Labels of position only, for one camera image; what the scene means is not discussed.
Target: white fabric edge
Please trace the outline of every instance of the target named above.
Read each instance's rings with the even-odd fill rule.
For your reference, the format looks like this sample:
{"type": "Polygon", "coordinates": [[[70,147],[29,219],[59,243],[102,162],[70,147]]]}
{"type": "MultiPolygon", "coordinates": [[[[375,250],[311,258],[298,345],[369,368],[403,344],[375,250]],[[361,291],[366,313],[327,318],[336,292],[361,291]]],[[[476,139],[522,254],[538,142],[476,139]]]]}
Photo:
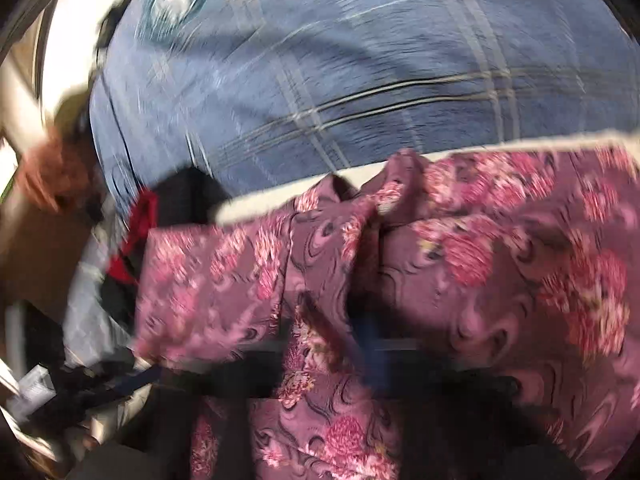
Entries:
{"type": "MultiPolygon", "coordinates": [[[[537,139],[519,139],[503,144],[487,146],[471,146],[460,150],[447,150],[444,152],[425,153],[422,156],[429,160],[438,160],[451,153],[477,152],[477,151],[526,151],[526,150],[556,150],[569,151],[597,146],[620,145],[635,158],[640,164],[640,132],[625,134],[617,130],[603,130],[601,132],[574,134],[566,137],[540,137],[537,139]]],[[[348,180],[353,186],[360,188],[367,180],[371,179],[386,162],[376,162],[348,170],[340,170],[338,175],[348,180]]],[[[262,191],[256,191],[237,197],[225,203],[215,215],[214,221],[218,225],[226,225],[242,220],[263,215],[277,208],[296,195],[306,191],[313,184],[321,180],[325,174],[303,178],[282,186],[271,187],[262,191]]]]}

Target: pink floral fabric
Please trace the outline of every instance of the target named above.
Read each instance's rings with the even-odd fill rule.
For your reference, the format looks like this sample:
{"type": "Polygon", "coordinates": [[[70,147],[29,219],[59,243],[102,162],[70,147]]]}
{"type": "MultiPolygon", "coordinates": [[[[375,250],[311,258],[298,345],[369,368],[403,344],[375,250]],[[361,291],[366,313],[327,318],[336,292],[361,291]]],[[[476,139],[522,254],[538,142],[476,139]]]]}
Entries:
{"type": "MultiPolygon", "coordinates": [[[[379,301],[359,307],[394,333],[516,377],[523,409],[602,480],[639,429],[639,207],[619,148],[402,151],[360,191],[328,176],[253,221],[152,232],[135,348],[174,367],[223,360],[291,318],[276,398],[251,410],[258,475],[394,480],[402,421],[344,351],[347,295],[366,292],[379,301]]],[[[204,405],[194,480],[215,466],[219,416],[204,405]]]]}

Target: gray cloth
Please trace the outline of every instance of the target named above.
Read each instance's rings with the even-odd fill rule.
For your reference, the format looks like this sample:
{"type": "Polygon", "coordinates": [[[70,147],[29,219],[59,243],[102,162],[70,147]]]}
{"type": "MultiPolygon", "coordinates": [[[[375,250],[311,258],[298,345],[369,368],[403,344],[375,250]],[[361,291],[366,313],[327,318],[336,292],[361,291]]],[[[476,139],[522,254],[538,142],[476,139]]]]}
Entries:
{"type": "Polygon", "coordinates": [[[122,240],[124,226],[116,216],[94,228],[69,289],[63,333],[66,360],[69,364],[89,366],[118,346],[125,346],[130,336],[100,306],[100,285],[110,256],[122,240]]]}

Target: denim fabric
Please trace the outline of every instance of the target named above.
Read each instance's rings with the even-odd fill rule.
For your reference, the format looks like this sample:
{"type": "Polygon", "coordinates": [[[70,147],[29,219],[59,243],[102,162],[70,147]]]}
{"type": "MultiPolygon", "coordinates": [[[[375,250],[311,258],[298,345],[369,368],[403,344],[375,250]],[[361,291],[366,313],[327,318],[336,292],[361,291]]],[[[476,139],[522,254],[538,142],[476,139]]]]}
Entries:
{"type": "Polygon", "coordinates": [[[638,126],[602,0],[133,0],[92,95],[122,211],[183,166],[231,195],[385,160],[638,126]]]}

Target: red strap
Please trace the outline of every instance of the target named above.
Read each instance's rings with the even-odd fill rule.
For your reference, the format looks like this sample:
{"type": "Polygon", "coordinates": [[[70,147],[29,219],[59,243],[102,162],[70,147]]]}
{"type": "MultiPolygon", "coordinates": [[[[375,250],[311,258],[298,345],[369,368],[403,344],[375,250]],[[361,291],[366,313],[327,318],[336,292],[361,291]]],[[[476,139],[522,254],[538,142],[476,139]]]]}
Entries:
{"type": "Polygon", "coordinates": [[[108,275],[126,285],[137,285],[138,280],[130,274],[123,257],[131,254],[140,242],[146,242],[149,231],[157,226],[158,197],[153,191],[143,189],[131,208],[129,233],[118,254],[112,256],[107,271],[108,275]]]}

